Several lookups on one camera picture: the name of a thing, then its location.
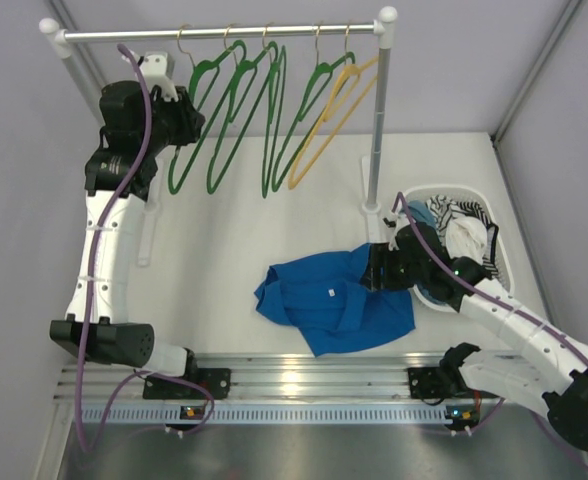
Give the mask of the blue tank top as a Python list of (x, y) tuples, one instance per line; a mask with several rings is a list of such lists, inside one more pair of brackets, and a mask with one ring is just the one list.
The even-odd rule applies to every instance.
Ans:
[(316, 357), (379, 347), (415, 329), (406, 290), (362, 284), (371, 245), (316, 253), (268, 267), (254, 291), (255, 310), (297, 329)]

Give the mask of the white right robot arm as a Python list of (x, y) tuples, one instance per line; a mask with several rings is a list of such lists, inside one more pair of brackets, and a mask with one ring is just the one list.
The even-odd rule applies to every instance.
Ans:
[(588, 345), (534, 314), (469, 257), (452, 259), (434, 229), (418, 223), (395, 243), (368, 248), (361, 280), (371, 290), (421, 287), (509, 347), (492, 353), (469, 343), (440, 360), (440, 382), (452, 396), (481, 390), (545, 418), (572, 447), (588, 452)]

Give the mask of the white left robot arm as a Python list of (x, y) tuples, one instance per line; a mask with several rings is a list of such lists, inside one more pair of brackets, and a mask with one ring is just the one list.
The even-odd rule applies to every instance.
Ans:
[(138, 252), (144, 210), (157, 173), (157, 155), (200, 138), (204, 117), (185, 87), (176, 99), (160, 86), (145, 99), (136, 81), (102, 90), (104, 124), (99, 146), (85, 165), (86, 227), (80, 271), (64, 318), (50, 338), (87, 362), (159, 372), (179, 397), (199, 388), (190, 350), (157, 339), (148, 323), (133, 323), (127, 307), (130, 269)]

